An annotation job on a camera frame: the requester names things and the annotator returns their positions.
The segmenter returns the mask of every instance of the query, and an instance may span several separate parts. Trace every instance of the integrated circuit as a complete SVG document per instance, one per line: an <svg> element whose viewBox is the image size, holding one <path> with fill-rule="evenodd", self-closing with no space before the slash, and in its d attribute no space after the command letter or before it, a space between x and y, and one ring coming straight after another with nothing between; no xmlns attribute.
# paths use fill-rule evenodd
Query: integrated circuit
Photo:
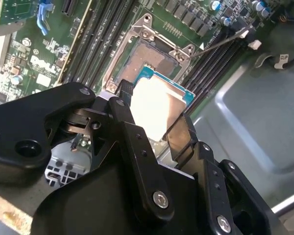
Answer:
<svg viewBox="0 0 294 235"><path fill-rule="evenodd" d="M231 8L227 8L225 11L224 11L224 13L223 13L223 15L225 16L225 17L231 17L232 16L232 14L233 14L233 10L231 9Z"/></svg>
<svg viewBox="0 0 294 235"><path fill-rule="evenodd" d="M244 7L241 12L240 12L240 15L241 16L246 16L248 14L248 10Z"/></svg>

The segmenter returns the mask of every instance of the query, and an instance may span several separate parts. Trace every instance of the capacitor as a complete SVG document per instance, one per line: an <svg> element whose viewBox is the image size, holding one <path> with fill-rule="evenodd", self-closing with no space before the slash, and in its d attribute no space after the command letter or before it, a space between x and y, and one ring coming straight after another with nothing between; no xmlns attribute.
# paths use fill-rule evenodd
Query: capacitor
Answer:
<svg viewBox="0 0 294 235"><path fill-rule="evenodd" d="M268 7L264 8L262 11L259 11L258 12L258 15L261 17L261 18L267 18L270 14L270 9Z"/></svg>
<svg viewBox="0 0 294 235"><path fill-rule="evenodd" d="M221 3L219 1L211 1L209 3L209 9L212 11L219 11Z"/></svg>
<svg viewBox="0 0 294 235"><path fill-rule="evenodd" d="M257 0L255 0L255 1L253 1L253 2L251 3L251 9L252 9L253 11L257 11L257 12L259 12L259 11L262 11L265 7L266 7L266 6L265 6L265 3L262 2L262 1L257 1Z"/></svg>
<svg viewBox="0 0 294 235"><path fill-rule="evenodd" d="M23 77L21 75L16 75L11 78L11 83L15 86L20 85L23 82Z"/></svg>
<svg viewBox="0 0 294 235"><path fill-rule="evenodd" d="M220 22L221 22L221 24L223 24L223 25L226 26L226 27L230 26L230 24L231 24L231 20L230 20L230 18L227 18L227 17L225 17L225 16L222 16L222 17L220 18Z"/></svg>

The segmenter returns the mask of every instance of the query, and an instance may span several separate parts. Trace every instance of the black plastic bracket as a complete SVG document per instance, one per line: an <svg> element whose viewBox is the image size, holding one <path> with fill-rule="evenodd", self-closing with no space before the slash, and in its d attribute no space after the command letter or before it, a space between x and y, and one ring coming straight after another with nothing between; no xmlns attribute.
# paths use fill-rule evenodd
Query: black plastic bracket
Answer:
<svg viewBox="0 0 294 235"><path fill-rule="evenodd" d="M62 118L95 98L69 83L0 105L0 183L27 185L41 177Z"/></svg>

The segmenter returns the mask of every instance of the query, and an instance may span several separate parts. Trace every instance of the green circuit board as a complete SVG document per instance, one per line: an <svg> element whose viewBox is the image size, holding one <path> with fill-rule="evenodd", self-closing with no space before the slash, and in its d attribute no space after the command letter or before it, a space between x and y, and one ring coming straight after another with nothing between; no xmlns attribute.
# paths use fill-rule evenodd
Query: green circuit board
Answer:
<svg viewBox="0 0 294 235"><path fill-rule="evenodd" d="M38 2L37 0L0 0L0 25L35 16Z"/></svg>

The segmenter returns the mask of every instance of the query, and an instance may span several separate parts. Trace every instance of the ram slot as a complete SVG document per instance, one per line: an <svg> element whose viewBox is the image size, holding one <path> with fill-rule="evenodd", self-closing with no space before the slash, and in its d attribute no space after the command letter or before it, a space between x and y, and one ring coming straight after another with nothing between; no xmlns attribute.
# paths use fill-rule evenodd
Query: ram slot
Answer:
<svg viewBox="0 0 294 235"><path fill-rule="evenodd" d="M95 88L95 85L99 82L99 73L101 72L101 69L107 62L107 59L110 58L109 55L111 54L111 51L113 49L113 45L117 43L117 40L119 39L119 34L122 31L123 23L128 15L128 13L132 10L133 6L135 4L135 0L129 0L127 4L123 5L123 8L116 14L116 17L114 19L114 23L112 25L116 25L114 27L114 32L111 30L111 34L113 35L110 37L110 34L108 34L108 38L104 40L104 42L109 42L108 45L102 44L99 48L100 55L97 60L93 63L94 68L92 69L93 72L88 75L88 82L90 83L90 87L92 89Z"/></svg>

